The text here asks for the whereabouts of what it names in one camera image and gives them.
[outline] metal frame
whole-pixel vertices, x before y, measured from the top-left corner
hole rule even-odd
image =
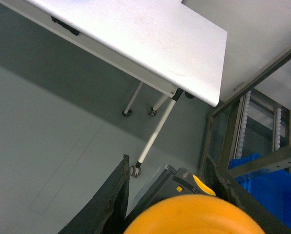
[[[235,92],[232,94],[232,96],[224,103],[219,105],[215,110],[209,115],[208,122],[207,122],[207,129],[206,129],[206,138],[204,142],[203,147],[203,153],[202,153],[202,159],[199,164],[199,170],[198,174],[203,178],[203,175],[205,174],[204,171],[206,169],[206,159],[208,156],[208,150],[210,146],[211,141],[211,134],[212,134],[212,122],[216,116],[221,114],[224,110],[226,110],[228,107],[230,107],[232,104],[237,102],[242,96],[244,96],[248,91],[252,90],[256,85],[258,85],[260,82],[262,82],[264,79],[269,77],[272,73],[274,73],[276,70],[278,70],[280,67],[282,67],[284,64],[286,64],[288,61],[291,60],[291,45],[288,46],[286,49],[284,49],[280,54],[278,54],[273,60],[271,60],[268,64],[266,64],[263,68],[261,68],[255,75],[252,76],[252,78],[249,79],[248,82],[241,85],[239,88],[235,90]]]
[[[242,182],[291,166],[291,145],[272,152],[270,155],[258,158],[241,166],[228,170],[237,181]]]
[[[239,101],[232,104],[229,112],[226,134],[219,158],[219,165],[224,169],[228,169],[230,160],[236,156],[244,106],[245,96],[242,96]]]

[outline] white table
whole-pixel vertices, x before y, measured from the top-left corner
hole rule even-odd
[[[136,170],[177,101],[177,91],[185,90],[212,106],[219,101],[227,33],[179,0],[0,3],[162,92],[155,108],[172,98]],[[79,35],[55,23],[51,16]]]

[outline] gray floor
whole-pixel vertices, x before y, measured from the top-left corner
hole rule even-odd
[[[57,233],[154,130],[160,93],[0,5],[0,234]],[[196,172],[207,104],[182,96],[143,165],[130,200],[158,167]]]

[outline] metal rail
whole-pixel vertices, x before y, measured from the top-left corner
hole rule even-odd
[[[263,156],[241,166],[228,170],[238,182],[245,181],[291,166],[291,145],[281,148],[270,155]]]
[[[291,45],[284,49],[280,54],[278,54],[273,60],[267,63],[262,69],[260,69],[254,76],[252,76],[248,82],[241,85],[223,104],[219,105],[211,115],[216,117],[227,107],[232,105],[236,100],[240,99],[245,93],[250,91],[264,79],[269,77],[272,73],[282,67],[285,63],[291,60]]]
[[[284,49],[280,54],[278,54],[273,60],[266,64],[262,69],[260,69],[252,78],[248,80],[245,84],[241,85],[233,95],[224,103],[220,104],[215,110],[208,116],[208,123],[206,128],[206,138],[204,142],[202,158],[199,163],[199,175],[203,177],[204,170],[206,169],[206,158],[209,152],[210,140],[212,135],[212,122],[214,118],[222,113],[226,108],[230,107],[233,103],[237,102],[243,95],[248,91],[253,89],[257,84],[262,82],[273,72],[283,66],[285,63],[291,60],[291,45]]]

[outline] blue plastic bin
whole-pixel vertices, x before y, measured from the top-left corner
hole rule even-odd
[[[234,168],[261,157],[253,154],[230,161]],[[291,174],[285,170],[269,173],[240,183],[269,212],[291,228]]]

